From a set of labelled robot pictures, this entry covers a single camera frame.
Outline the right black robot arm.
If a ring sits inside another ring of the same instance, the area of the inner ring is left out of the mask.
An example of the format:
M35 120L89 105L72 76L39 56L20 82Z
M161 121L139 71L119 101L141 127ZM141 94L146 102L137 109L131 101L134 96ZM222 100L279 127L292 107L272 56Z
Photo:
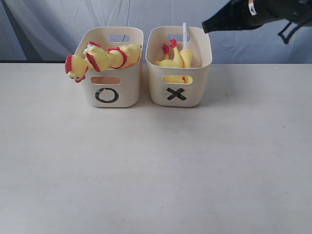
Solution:
M288 20L310 26L310 0L231 0L202 22L205 33L254 30L266 23Z

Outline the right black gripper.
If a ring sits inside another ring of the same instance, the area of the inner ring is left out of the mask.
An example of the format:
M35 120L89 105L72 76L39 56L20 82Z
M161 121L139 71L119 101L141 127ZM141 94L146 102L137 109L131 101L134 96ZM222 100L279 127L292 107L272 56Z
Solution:
M267 23L285 20L289 7L289 0L230 0L201 24L205 34L254 30Z

